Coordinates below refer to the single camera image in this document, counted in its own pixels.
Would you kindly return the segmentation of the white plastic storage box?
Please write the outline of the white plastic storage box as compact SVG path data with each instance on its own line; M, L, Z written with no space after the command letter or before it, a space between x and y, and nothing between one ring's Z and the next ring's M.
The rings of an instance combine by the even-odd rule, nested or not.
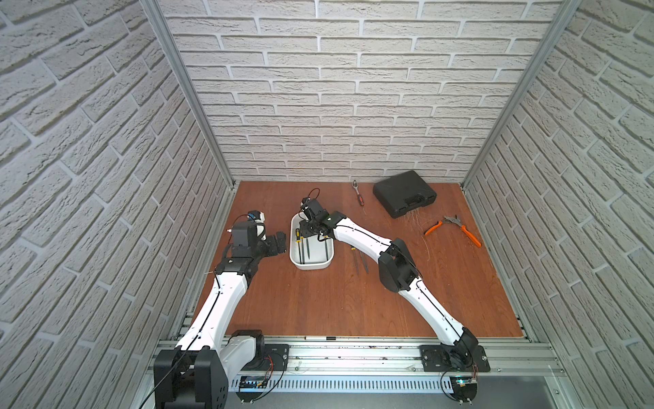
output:
M296 235L295 229L300 227L300 221L304 219L300 214L294 215L291 219L291 238L289 245L289 254L290 259L293 264L301 270L320 270L326 269L330 266L334 255L334 240L329 239L330 247L330 260L325 262L325 247L323 243L323 238L319 236L313 236L311 238L302 237L302 251L304 257L304 264L299 264L298 254L296 247Z

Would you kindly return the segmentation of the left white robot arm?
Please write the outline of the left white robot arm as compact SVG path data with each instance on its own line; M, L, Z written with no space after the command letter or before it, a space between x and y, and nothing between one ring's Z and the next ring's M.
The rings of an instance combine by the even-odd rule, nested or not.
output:
M154 387L141 407L152 400L155 408L223 408L238 372L262 358L265 340L259 330L235 332L226 347L221 343L261 260L286 252L286 235L268 237L264 220L260 211L250 211L230 229L232 241L209 275L211 292L187 335L158 353Z

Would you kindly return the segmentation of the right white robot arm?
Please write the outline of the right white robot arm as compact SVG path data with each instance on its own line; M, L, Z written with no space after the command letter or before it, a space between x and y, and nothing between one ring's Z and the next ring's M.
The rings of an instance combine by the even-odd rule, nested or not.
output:
M300 221L302 236L338 240L372 258L378 265L383 286L405 298L434 330L451 367L458 370L474 367L473 353L479 346L477 337L429 291L403 240L372 233L338 211L329 213L317 199L310 197L301 201L301 212L305 215Z

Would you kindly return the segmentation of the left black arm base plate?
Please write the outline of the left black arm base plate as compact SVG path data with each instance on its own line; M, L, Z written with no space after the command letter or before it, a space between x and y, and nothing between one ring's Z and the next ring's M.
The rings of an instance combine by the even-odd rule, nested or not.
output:
M255 358L246 364L243 372L265 372L272 369L274 373L281 373L288 367L289 344L266 344L264 350L257 352Z

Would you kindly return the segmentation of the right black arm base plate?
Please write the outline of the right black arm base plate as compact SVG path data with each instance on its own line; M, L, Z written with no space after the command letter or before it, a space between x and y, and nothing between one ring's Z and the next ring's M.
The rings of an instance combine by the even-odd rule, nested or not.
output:
M489 373L489 358L482 346L468 351L447 345L421 345L419 347L421 363L426 373L472 372Z

